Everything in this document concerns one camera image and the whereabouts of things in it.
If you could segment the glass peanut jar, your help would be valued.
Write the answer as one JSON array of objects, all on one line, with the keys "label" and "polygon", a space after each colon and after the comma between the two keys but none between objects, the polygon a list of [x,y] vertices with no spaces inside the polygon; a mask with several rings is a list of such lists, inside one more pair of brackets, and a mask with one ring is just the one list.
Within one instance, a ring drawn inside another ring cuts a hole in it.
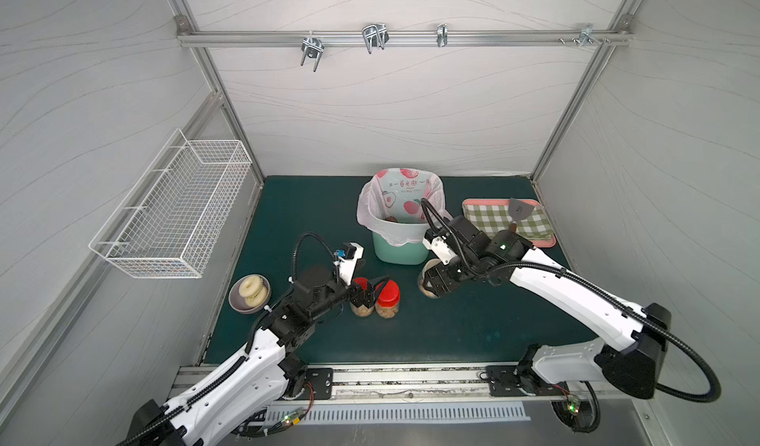
[{"label": "glass peanut jar", "polygon": [[441,262],[438,259],[429,260],[423,267],[418,277],[418,287],[428,298],[439,299],[441,297]]}]

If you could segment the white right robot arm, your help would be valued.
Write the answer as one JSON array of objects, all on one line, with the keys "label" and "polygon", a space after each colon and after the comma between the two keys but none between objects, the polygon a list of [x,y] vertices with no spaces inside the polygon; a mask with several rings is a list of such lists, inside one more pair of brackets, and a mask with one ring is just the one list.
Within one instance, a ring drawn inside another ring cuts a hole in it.
[{"label": "white right robot arm", "polygon": [[[421,275],[420,287],[427,295],[441,298],[469,281],[493,286],[509,282],[595,333],[586,342],[530,347],[516,372],[524,390],[539,384],[606,382],[641,400],[657,392],[699,404],[720,398],[722,386],[714,369],[670,331],[671,313],[665,307],[641,307],[619,298],[561,266],[514,230],[488,236],[463,216],[432,222],[424,246],[437,258]],[[660,383],[669,347],[680,350],[702,371],[706,392],[683,392]]]}]

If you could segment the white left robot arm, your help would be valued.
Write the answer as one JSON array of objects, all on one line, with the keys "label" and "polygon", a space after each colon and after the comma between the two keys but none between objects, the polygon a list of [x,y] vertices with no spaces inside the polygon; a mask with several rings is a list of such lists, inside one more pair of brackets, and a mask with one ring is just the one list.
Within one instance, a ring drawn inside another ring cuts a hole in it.
[{"label": "white left robot arm", "polygon": [[376,295],[389,278],[367,288],[338,268],[316,266],[291,279],[285,295],[257,320],[247,342],[203,380],[157,404],[150,400],[133,416],[123,445],[217,445],[251,416],[306,387],[307,366],[295,351],[334,307]]}]

